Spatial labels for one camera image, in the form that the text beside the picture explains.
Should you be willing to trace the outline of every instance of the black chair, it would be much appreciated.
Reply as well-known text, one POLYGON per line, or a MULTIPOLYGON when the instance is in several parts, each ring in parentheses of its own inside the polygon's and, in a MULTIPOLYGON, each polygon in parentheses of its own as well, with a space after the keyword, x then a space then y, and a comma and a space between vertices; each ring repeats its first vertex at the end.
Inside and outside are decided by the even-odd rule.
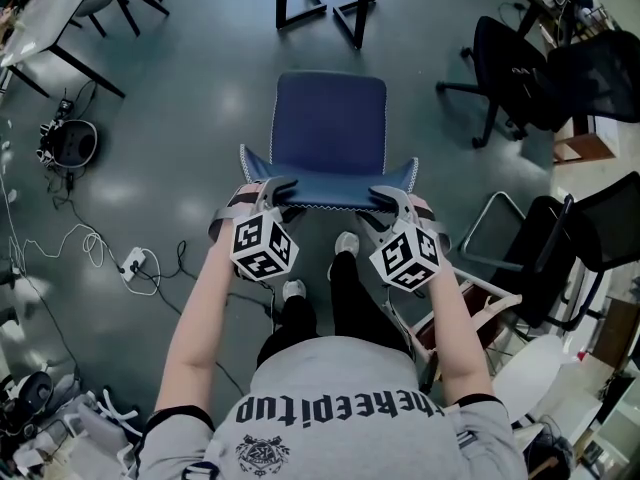
POLYGON ((516 31, 483 16, 476 27, 472 56, 478 85, 438 82, 436 89, 471 92, 489 98, 482 138, 489 142, 498 108, 516 125, 516 139, 526 137, 531 123, 541 130, 558 131, 573 116, 603 116, 640 121, 640 40, 629 32, 606 31, 583 41, 556 48, 548 59, 516 31))
POLYGON ((491 284, 522 295, 514 312, 531 327, 545 322, 564 331, 575 329, 585 315, 599 318, 590 310, 604 272, 640 260, 640 174, 632 172, 610 187, 573 203, 564 204, 550 196, 534 200, 525 217, 504 192, 494 194, 460 246, 469 260, 497 267, 491 284), (497 261, 468 252, 480 222, 496 198, 504 198, 522 218, 522 227, 504 260, 497 261), (579 259, 577 279, 571 296, 564 297, 571 269, 579 259), (588 295, 578 305, 585 268, 596 273, 588 295), (568 306, 566 321, 549 316, 562 298, 568 306))

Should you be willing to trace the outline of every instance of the logo on shirt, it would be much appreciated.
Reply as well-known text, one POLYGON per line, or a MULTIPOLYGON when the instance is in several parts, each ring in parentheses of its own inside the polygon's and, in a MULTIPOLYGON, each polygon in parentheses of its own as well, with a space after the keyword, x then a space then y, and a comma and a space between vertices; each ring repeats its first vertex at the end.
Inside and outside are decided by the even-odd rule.
POLYGON ((288 462, 289 448, 282 444, 280 436, 273 439, 256 439, 244 436, 244 441, 236 447, 240 469, 263 477, 267 473, 274 475, 288 462))

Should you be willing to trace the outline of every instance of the white cable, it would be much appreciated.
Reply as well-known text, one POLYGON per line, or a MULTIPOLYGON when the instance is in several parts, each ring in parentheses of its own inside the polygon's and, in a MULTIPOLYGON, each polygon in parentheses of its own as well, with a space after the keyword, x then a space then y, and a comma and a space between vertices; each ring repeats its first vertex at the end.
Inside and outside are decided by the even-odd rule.
MULTIPOLYGON (((62 249, 64 248, 64 244, 67 241, 67 238, 69 238, 69 236, 71 236, 73 234, 73 232, 78 229, 78 228, 84 228, 89 230, 89 233, 87 233, 87 235, 85 235, 84 239, 82 240, 82 251, 87 253, 87 255, 89 256, 89 259, 91 260, 91 264, 96 267, 96 268, 100 268, 102 267, 102 265, 104 264, 104 250, 105 248, 107 249, 107 252, 109 253, 109 256, 111 256, 111 259, 113 260, 113 262, 116 265, 120 265, 115 257, 113 256, 113 252, 111 251, 111 249, 109 248, 109 246, 106 244, 106 242, 102 239, 102 237, 100 236, 100 233, 98 233, 95 229, 93 229, 90 226, 86 226, 85 224, 76 224, 71 231, 69 231, 66 235, 64 235, 63 239, 62 239, 62 243, 60 244, 60 248, 58 249, 58 252, 56 254, 47 254, 42 247, 40 246, 40 244, 35 241, 35 240, 29 240, 26 239, 24 241, 24 244, 22 245, 22 248, 20 248, 20 242, 18 241, 18 236, 16 235, 16 230, 13 226, 13 220, 11 218, 11 209, 9 207, 9 199, 7 197, 7 191, 5 189, 4 186, 4 177, 2 176, 2 172, 0 172, 0 186, 2 188, 2 194, 4 196, 4 202, 5 205, 7 207, 7 216, 9 217, 9 225, 11 226, 11 235, 9 236, 9 258, 13 261, 15 261, 16 266, 18 267, 18 269, 20 270, 20 272, 22 273, 22 275, 24 277, 27 276, 27 262, 26 262, 26 258, 25 258, 25 249, 27 247, 28 244, 33 244, 35 245, 38 250, 40 251, 40 253, 46 257, 46 258, 52 258, 52 259, 58 259, 60 258, 60 255, 62 254, 62 249), (93 249, 95 248, 96 244, 100 244, 100 260, 98 262, 94 261, 93 256, 91 255, 91 252, 93 251, 93 249)), ((158 293, 158 289, 160 287, 160 279, 162 278, 161 276, 161 271, 160 271, 160 261, 158 260, 158 257, 155 255, 155 253, 151 250, 151 249, 142 249, 142 251, 146 251, 149 254, 151 254, 151 256, 153 256, 153 258, 156 260, 156 266, 158 268, 158 280, 157 282, 154 281, 153 284, 155 285, 155 289, 152 292, 149 293, 145 293, 145 292, 138 292, 136 290, 133 290, 129 287, 127 281, 125 280, 124 276, 122 275, 122 273, 120 274, 120 278, 122 279, 122 282, 124 283, 125 287, 127 288, 127 290, 129 290, 131 293, 135 294, 135 295, 144 295, 147 297, 151 297, 152 295, 155 295, 156 293, 158 293)))

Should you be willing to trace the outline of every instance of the sneaker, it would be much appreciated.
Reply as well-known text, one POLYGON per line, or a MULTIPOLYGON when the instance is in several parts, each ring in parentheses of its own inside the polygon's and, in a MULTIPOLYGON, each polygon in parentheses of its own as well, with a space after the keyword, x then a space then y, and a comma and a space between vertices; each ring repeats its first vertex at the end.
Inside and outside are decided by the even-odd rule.
POLYGON ((349 251, 354 257, 358 257, 358 251, 360 250, 360 239, 358 235, 343 231, 336 240, 336 256, 344 251, 349 251))
POLYGON ((282 287, 282 298, 287 302, 289 297, 307 298, 307 288, 300 279, 284 283, 284 286, 282 287))

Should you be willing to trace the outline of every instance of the blue chair seat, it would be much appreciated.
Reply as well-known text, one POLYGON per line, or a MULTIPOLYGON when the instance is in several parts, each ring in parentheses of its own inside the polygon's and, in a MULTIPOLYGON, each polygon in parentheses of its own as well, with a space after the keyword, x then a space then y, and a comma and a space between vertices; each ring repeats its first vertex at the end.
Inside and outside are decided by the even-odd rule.
POLYGON ((298 71, 278 80, 269 162, 243 145, 248 183, 287 176, 298 180, 282 206, 390 211, 369 187, 411 192, 418 159, 385 173, 387 88, 378 78, 298 71))

